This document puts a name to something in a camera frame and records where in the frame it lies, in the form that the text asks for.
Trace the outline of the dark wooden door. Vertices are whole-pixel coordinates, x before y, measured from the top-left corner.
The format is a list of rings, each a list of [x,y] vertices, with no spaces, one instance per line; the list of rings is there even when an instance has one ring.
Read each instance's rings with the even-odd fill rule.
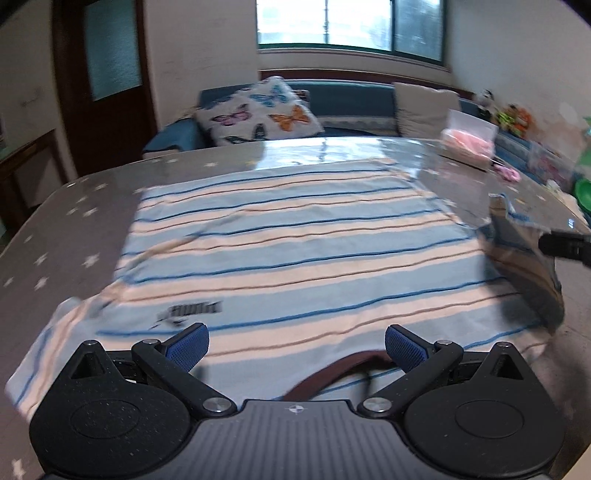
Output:
[[[66,140],[78,175],[141,158],[157,125],[144,3],[51,3],[53,64]]]

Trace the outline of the green plastic basin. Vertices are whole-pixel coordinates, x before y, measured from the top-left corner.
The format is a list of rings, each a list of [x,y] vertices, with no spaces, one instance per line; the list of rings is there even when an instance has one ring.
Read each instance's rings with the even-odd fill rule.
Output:
[[[591,214],[591,181],[586,178],[578,179],[573,193],[580,208],[587,214]]]

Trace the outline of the beige plain pillow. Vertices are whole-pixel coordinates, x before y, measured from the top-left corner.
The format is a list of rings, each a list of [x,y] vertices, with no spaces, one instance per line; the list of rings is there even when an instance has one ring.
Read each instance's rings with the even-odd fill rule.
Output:
[[[461,110],[459,95],[451,90],[394,82],[397,125],[405,138],[439,139],[447,128],[450,110]]]

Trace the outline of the blue striped knit sweater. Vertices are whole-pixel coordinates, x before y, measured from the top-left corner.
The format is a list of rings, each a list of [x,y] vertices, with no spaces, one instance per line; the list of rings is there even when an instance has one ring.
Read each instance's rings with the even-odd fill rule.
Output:
[[[400,323],[527,355],[564,317],[540,230],[506,196],[473,228],[389,159],[247,171],[145,190],[113,279],[62,302],[9,378],[31,416],[86,339],[124,350],[200,322],[204,377],[236,402],[280,397]]]

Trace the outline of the pink hair scrunchie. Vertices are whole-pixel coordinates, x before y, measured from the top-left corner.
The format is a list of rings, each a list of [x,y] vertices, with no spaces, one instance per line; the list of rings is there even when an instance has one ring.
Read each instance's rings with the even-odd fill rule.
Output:
[[[500,164],[494,164],[493,168],[494,171],[507,182],[518,183],[521,181],[520,173],[513,168]]]

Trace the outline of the stuffed toys pile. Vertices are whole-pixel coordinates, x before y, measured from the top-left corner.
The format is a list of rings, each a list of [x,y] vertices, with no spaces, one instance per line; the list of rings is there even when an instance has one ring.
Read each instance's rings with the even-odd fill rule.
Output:
[[[531,113],[516,104],[498,107],[494,94],[483,90],[474,98],[479,109],[479,116],[495,124],[500,131],[509,133],[520,139],[526,139],[530,128],[534,125]]]

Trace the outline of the green framed window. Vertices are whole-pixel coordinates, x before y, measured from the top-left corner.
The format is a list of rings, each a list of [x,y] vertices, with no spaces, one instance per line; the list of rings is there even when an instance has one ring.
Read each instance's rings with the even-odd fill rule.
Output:
[[[442,64],[446,17],[440,0],[259,1],[257,41],[267,49],[346,49]]]

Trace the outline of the clear tissue box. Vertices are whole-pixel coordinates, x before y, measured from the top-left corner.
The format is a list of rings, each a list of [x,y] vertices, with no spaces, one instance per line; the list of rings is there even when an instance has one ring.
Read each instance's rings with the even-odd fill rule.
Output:
[[[487,171],[495,157],[498,127],[458,110],[448,112],[441,132],[440,154],[464,165]]]

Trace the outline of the dark wooden cabinet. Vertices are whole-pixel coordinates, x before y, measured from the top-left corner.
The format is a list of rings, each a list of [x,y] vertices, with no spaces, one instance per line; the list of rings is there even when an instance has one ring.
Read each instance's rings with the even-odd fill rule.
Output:
[[[13,237],[50,195],[68,182],[56,133],[50,130],[1,154],[1,223]]]

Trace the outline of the clear plastic storage box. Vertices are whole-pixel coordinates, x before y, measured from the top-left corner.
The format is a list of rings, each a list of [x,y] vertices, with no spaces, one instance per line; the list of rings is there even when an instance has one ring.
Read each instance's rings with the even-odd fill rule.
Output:
[[[533,142],[530,145],[527,167],[543,184],[553,180],[563,190],[572,185],[574,164],[539,143]]]

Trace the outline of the butterfly print pillow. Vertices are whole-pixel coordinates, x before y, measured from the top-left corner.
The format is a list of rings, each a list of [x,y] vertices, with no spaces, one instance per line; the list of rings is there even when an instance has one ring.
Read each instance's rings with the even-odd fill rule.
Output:
[[[325,132],[304,100],[278,76],[201,105],[195,116],[217,146],[308,138]]]

